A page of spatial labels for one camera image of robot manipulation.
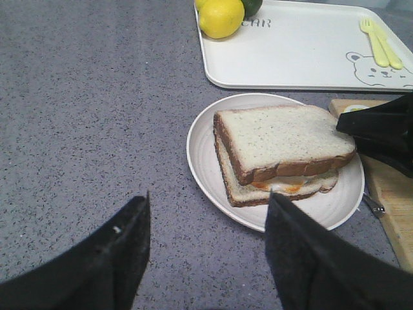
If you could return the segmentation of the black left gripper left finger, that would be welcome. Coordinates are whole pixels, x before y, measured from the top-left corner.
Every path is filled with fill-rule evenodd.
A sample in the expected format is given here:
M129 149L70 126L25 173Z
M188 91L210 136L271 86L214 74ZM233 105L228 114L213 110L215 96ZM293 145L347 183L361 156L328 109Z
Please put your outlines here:
M135 196L88 238L1 284L1 309L131 309L150 256L150 200Z

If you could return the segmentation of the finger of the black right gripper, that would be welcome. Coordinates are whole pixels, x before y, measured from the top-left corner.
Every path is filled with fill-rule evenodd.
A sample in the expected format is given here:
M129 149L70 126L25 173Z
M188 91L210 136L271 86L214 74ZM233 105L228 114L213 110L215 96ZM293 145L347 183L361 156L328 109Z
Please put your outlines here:
M360 153L412 177L412 94L342 113L336 129L352 136Z

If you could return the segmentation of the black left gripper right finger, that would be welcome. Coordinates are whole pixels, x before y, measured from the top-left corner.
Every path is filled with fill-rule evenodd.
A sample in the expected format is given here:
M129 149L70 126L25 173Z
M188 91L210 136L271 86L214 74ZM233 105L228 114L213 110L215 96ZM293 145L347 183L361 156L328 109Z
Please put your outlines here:
M278 193L265 254L283 309L412 309L412 274L364 253Z

